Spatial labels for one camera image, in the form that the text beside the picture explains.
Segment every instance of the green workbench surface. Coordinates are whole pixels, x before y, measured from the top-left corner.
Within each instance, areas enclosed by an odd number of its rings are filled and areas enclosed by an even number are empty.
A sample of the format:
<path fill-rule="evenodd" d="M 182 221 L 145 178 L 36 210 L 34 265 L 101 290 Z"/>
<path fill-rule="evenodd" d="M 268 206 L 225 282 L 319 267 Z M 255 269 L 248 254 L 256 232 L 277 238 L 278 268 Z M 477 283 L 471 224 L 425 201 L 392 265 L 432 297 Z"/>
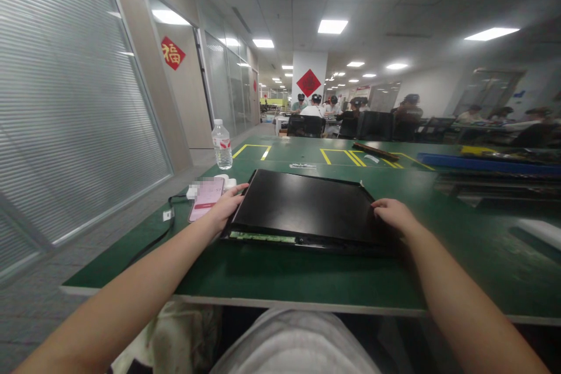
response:
<path fill-rule="evenodd" d="M 400 165 L 391 166 L 364 159 L 364 153 L 355 154 L 358 160 L 353 158 L 345 152 L 352 151 L 352 143 L 251 137 L 234 151 L 231 169 L 223 171 L 213 166 L 203 176 L 226 173 L 242 183 L 255 169 L 265 168 L 362 181 L 374 198 L 391 197 L 406 203 L 513 321 L 561 324 L 561 252 L 513 228 L 515 217 L 483 212 L 435 191 L 437 168 L 414 161 L 421 151 L 457 154 L 459 147 L 369 142 L 402 154 Z M 315 168 L 290 168 L 292 163 L 307 163 Z M 325 202 L 330 200 L 337 205 L 337 198 L 326 198 Z M 138 250 L 165 231 L 167 223 L 162 222 L 162 212 L 166 209 L 163 205 L 67 280 L 63 290 L 89 295 L 106 285 Z M 175 205 L 174 233 L 188 224 L 190 209 L 191 202 Z M 559 220 L 548 221 L 561 226 Z M 397 316 L 421 315 L 426 308 L 418 286 L 395 259 L 235 241 L 211 244 L 185 276 L 176 295 L 195 303 Z"/>

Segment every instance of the black cable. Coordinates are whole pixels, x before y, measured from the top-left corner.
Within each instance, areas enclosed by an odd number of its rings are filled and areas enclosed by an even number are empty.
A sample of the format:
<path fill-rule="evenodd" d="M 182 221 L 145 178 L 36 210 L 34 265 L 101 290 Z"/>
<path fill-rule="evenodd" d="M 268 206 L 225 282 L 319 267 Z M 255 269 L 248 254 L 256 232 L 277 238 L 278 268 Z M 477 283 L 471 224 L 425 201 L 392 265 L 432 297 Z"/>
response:
<path fill-rule="evenodd" d="M 148 245 L 146 245 L 142 250 L 140 250 L 137 254 L 135 254 L 131 260 L 129 260 L 129 262 L 127 263 L 127 265 L 125 266 L 125 268 L 123 269 L 123 271 L 125 271 L 126 269 L 128 269 L 129 267 L 131 267 L 134 263 L 136 263 L 136 261 L 138 259 L 140 259 L 144 253 L 146 253 L 148 250 L 150 250 L 153 246 L 155 246 L 156 244 L 158 244 L 161 240 L 164 239 L 164 237 L 173 229 L 174 224 L 175 224 L 175 210 L 174 210 L 174 205 L 172 203 L 174 198 L 184 198 L 186 199 L 186 196 L 183 195 L 175 195 L 175 196 L 171 196 L 170 198 L 168 198 L 168 206 L 169 209 L 171 210 L 171 219 L 169 220 L 169 227 L 166 229 L 166 231 L 161 234 L 158 238 L 156 238 L 155 240 L 152 240 L 152 242 L 150 242 Z"/>

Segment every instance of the sign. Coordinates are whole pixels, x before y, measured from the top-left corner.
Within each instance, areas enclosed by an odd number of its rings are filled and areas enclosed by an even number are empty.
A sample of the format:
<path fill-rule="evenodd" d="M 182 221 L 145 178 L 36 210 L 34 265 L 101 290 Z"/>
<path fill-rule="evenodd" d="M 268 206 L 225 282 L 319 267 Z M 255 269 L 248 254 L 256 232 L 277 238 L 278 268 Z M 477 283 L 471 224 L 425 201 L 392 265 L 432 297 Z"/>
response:
<path fill-rule="evenodd" d="M 304 73 L 304 76 L 296 82 L 296 85 L 298 85 L 304 95 L 310 96 L 321 86 L 321 82 L 317 79 L 316 75 L 314 75 L 314 72 L 309 69 L 306 73 Z"/>
<path fill-rule="evenodd" d="M 177 70 L 185 58 L 185 53 L 167 37 L 162 39 L 162 52 L 164 53 L 165 62 L 173 70 Z"/>

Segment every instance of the water bottle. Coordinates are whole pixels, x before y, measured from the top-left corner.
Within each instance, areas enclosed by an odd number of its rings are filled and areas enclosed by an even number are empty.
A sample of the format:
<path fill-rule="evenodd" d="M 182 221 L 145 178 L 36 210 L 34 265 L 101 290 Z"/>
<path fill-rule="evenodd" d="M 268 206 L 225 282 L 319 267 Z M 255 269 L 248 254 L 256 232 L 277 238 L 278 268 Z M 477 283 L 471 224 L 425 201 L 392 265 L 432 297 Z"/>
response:
<path fill-rule="evenodd" d="M 216 154 L 216 164 L 220 169 L 230 169 L 232 167 L 232 148 L 230 147 L 230 133 L 222 125 L 222 120 L 214 120 L 214 130 L 212 131 L 212 143 Z"/>

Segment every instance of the smartphone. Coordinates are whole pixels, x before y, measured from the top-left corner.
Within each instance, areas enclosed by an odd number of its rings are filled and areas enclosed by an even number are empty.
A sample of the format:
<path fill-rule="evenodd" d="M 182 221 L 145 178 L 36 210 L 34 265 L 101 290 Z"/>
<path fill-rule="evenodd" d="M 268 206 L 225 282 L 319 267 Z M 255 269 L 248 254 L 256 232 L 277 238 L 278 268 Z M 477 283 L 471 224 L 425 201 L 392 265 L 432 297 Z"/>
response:
<path fill-rule="evenodd" d="M 195 222 L 204 216 L 218 202 L 223 189 L 224 178 L 222 177 L 205 178 L 201 181 L 195 203 L 189 214 L 189 222 Z"/>

